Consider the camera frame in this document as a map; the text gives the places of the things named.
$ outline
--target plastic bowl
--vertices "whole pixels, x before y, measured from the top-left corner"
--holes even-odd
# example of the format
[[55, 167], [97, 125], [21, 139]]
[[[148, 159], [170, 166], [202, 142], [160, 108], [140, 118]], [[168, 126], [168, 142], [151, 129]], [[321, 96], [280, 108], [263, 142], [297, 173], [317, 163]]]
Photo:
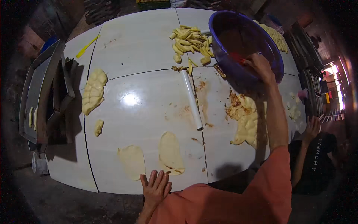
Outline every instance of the plastic bowl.
[[254, 72], [243, 68], [234, 61], [218, 39], [223, 31], [237, 29], [238, 27], [244, 43], [250, 44], [256, 52], [262, 54], [269, 61], [276, 82], [280, 83], [284, 76], [284, 63], [276, 44], [269, 34], [252, 19], [232, 11], [215, 12], [209, 19], [209, 29], [213, 38], [213, 53], [220, 67], [226, 74], [236, 79], [257, 81]]

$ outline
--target human hand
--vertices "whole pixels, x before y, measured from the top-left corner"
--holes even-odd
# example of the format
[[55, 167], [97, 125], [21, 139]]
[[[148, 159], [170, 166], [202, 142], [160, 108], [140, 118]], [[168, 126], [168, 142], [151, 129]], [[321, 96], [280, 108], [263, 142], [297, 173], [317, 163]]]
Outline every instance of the human hand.
[[144, 207], [148, 209], [155, 209], [171, 191], [171, 182], [169, 181], [168, 173], [161, 170], [157, 176], [157, 171], [153, 170], [149, 177], [143, 174], [140, 175], [140, 181], [143, 185], [143, 195], [145, 197]]
[[310, 117], [307, 116], [307, 126], [305, 130], [305, 136], [303, 137], [303, 142], [310, 144], [311, 141], [318, 135], [321, 123], [318, 120], [318, 117], [313, 116], [310, 120]]
[[244, 61], [244, 65], [251, 66], [265, 84], [276, 83], [275, 75], [268, 60], [261, 54], [251, 54]]

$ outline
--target orange shirt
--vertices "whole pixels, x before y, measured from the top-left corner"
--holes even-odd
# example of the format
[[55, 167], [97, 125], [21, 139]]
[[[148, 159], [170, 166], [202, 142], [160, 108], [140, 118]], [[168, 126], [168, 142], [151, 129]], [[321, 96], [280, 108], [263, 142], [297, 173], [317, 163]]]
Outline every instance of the orange shirt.
[[276, 148], [243, 194], [195, 184], [169, 194], [150, 224], [287, 223], [291, 213], [290, 155]]

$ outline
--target red brush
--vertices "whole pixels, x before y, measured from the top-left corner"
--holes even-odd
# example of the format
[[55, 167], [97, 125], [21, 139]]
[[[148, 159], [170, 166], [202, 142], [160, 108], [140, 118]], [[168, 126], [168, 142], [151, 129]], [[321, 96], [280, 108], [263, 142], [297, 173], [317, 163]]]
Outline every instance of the red brush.
[[239, 53], [231, 52], [229, 55], [239, 64], [243, 65], [244, 61], [246, 61]]

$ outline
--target black t-shirt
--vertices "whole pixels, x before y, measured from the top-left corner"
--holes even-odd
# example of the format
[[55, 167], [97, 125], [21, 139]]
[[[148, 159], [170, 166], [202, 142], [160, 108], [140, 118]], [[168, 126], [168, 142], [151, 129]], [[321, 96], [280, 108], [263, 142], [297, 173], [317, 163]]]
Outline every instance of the black t-shirt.
[[[300, 140], [289, 144], [291, 176], [300, 148]], [[335, 168], [327, 153], [336, 150], [336, 137], [333, 134], [319, 133], [308, 146], [301, 179], [292, 189], [292, 193], [317, 195], [325, 191], [335, 174]]]

